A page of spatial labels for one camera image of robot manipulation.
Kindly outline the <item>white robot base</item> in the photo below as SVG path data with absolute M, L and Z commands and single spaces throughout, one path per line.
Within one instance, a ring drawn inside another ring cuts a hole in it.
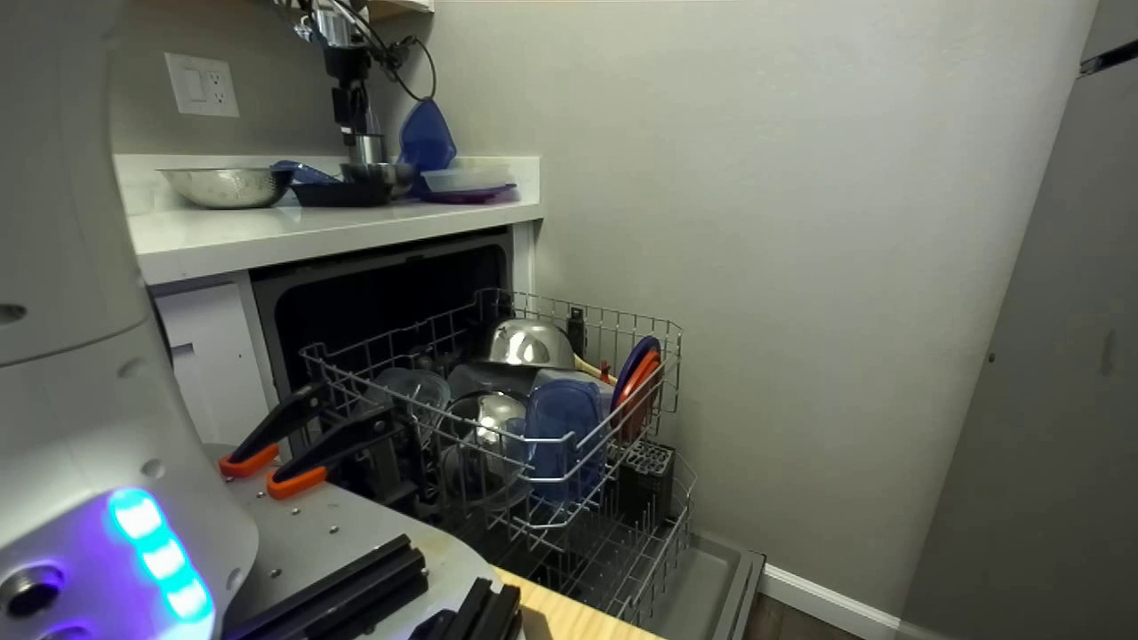
M 0 0 L 0 640 L 217 640 L 256 564 L 112 158 L 123 0 Z

